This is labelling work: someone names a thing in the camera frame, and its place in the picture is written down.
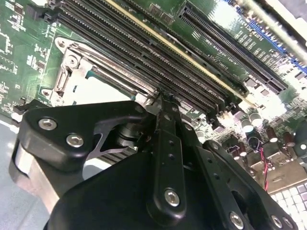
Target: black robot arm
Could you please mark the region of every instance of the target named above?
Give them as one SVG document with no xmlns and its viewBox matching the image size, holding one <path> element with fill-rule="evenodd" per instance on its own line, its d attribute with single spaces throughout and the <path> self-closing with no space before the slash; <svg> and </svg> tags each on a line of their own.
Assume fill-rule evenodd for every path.
<svg viewBox="0 0 307 230">
<path fill-rule="evenodd" d="M 203 145 L 161 95 L 157 116 L 135 102 L 30 109 L 11 178 L 40 196 L 46 230 L 293 230 L 279 205 L 215 141 Z M 135 154 L 83 180 L 88 159 Z"/>
</svg>

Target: motherboard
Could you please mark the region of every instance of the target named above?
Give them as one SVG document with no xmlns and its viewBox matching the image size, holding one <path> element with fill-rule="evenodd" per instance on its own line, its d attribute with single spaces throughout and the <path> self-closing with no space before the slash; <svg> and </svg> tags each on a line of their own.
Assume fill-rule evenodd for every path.
<svg viewBox="0 0 307 230">
<path fill-rule="evenodd" d="M 15 119 L 21 98 L 135 100 L 154 113 L 163 92 L 200 142 L 220 142 L 254 177 L 261 144 L 275 170 L 295 159 L 307 115 L 307 52 L 257 10 L 239 0 L 2 1 L 0 113 Z"/>
</svg>

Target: silver screw head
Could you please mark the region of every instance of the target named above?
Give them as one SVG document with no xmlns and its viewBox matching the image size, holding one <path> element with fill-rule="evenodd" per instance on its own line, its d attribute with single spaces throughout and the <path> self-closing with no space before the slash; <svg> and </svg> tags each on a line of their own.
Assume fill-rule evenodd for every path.
<svg viewBox="0 0 307 230">
<path fill-rule="evenodd" d="M 272 220 L 273 220 L 273 223 L 274 223 L 277 227 L 279 227 L 280 229 L 283 227 L 283 224 L 280 222 L 280 220 L 279 220 L 276 216 L 271 215 L 271 218 L 272 218 Z"/>
<path fill-rule="evenodd" d="M 72 69 L 75 69 L 78 67 L 79 61 L 75 56 L 70 55 L 67 57 L 66 65 Z"/>
<path fill-rule="evenodd" d="M 50 131 L 50 130 L 55 129 L 58 125 L 54 120 L 50 118 L 43 118 L 39 120 L 38 126 L 44 130 Z"/>
<path fill-rule="evenodd" d="M 290 227 L 290 228 L 294 228 L 293 227 L 293 224 L 286 218 L 286 217 L 283 217 L 283 220 L 284 220 L 284 222 Z"/>
<path fill-rule="evenodd" d="M 231 222 L 235 225 L 237 229 L 242 230 L 244 228 L 244 223 L 237 213 L 230 212 L 229 217 Z"/>
<path fill-rule="evenodd" d="M 189 126 L 188 124 L 185 124 L 184 126 L 185 126 L 185 128 L 186 128 L 188 131 L 191 131 L 191 130 L 192 130 L 192 127 Z"/>
<path fill-rule="evenodd" d="M 212 146 L 213 146 L 213 148 L 216 149 L 216 150 L 219 149 L 219 146 L 218 146 L 217 144 L 215 144 L 215 143 L 212 143 Z"/>
<path fill-rule="evenodd" d="M 177 207 L 180 203 L 179 196 L 177 193 L 171 189 L 166 189 L 164 192 L 164 197 L 167 203 L 173 207 Z"/>
<path fill-rule="evenodd" d="M 82 137 L 80 137 L 77 134 L 70 134 L 66 138 L 66 142 L 67 142 L 67 144 L 69 144 L 70 146 L 72 146 L 74 148 L 79 148 L 84 144 Z"/>
</svg>

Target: electrolytic capacitor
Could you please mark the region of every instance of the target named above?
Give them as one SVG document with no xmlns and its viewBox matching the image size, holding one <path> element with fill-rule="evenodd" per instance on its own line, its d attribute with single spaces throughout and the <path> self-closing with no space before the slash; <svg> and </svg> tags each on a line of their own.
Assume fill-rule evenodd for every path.
<svg viewBox="0 0 307 230">
<path fill-rule="evenodd" d="M 249 115 L 249 118 L 253 126 L 258 127 L 262 124 L 262 118 L 258 112 L 252 113 L 251 115 Z"/>
<path fill-rule="evenodd" d="M 243 142 L 238 143 L 239 153 L 241 157 L 245 157 L 247 155 L 245 144 Z"/>
<path fill-rule="evenodd" d="M 249 119 L 244 119 L 241 121 L 241 126 L 242 126 L 242 129 L 245 133 L 250 133 L 251 131 L 253 131 L 254 127 L 253 125 L 251 124 L 250 120 Z"/>
<path fill-rule="evenodd" d="M 283 133 L 283 141 L 287 147 L 294 147 L 294 139 L 291 133 L 285 132 Z"/>
<path fill-rule="evenodd" d="M 239 150 L 235 150 L 233 153 L 232 153 L 232 157 L 237 161 L 240 159 L 240 153 L 239 153 Z"/>
<path fill-rule="evenodd" d="M 266 129 L 266 133 L 267 133 L 268 139 L 271 143 L 278 141 L 277 135 L 276 135 L 276 133 L 275 133 L 275 131 L 272 127 L 268 127 Z"/>
</svg>

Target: gold contact strip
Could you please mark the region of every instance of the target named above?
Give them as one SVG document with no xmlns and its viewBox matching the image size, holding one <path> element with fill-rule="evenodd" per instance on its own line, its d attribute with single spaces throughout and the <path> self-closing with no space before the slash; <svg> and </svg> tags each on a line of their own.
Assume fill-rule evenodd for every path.
<svg viewBox="0 0 307 230">
<path fill-rule="evenodd" d="M 159 35 L 156 31 L 154 31 L 152 28 L 150 28 L 149 26 L 147 26 L 145 23 L 141 22 L 139 19 L 137 19 L 136 17 L 134 17 L 132 14 L 130 14 L 128 11 L 126 11 L 124 8 L 122 8 L 121 6 L 119 6 L 117 3 L 115 3 L 112 0 L 105 0 L 107 3 L 109 3 L 111 6 L 113 6 L 115 9 L 117 9 L 119 12 L 121 12 L 122 14 L 126 15 L 128 18 L 130 18 L 132 21 L 134 21 L 137 25 L 139 25 L 140 27 L 142 27 L 144 30 L 146 30 L 147 32 L 149 32 L 151 35 L 155 36 L 157 39 L 159 39 L 161 42 L 163 42 L 165 45 L 169 46 L 171 49 L 173 49 L 174 51 L 176 51 L 179 55 L 181 55 L 182 57 L 184 57 L 187 61 L 189 61 L 190 63 L 192 63 L 194 66 L 196 66 L 197 68 L 199 68 L 203 73 L 207 74 L 209 77 L 211 77 L 213 80 L 215 80 L 216 82 L 220 83 L 222 86 L 224 86 L 226 89 L 228 89 L 230 92 L 232 92 L 235 96 L 237 96 L 238 98 L 242 99 L 243 101 L 245 101 L 246 103 L 248 103 L 250 106 L 255 107 L 255 105 L 250 102 L 249 100 L 247 100 L 245 97 L 243 97 L 241 94 L 239 94 L 238 92 L 236 92 L 234 89 L 232 89 L 231 87 L 229 87 L 228 85 L 226 85 L 223 81 L 221 81 L 220 79 L 218 79 L 217 76 L 215 76 L 213 73 L 209 72 L 207 69 L 205 69 L 203 66 L 201 66 L 199 63 L 197 63 L 195 60 L 193 60 L 191 57 L 189 57 L 186 53 L 184 53 L 183 51 L 181 51 L 180 49 L 178 49 L 174 44 L 170 43 L 169 41 L 167 41 L 164 37 L 162 37 L 161 35 Z"/>
</svg>

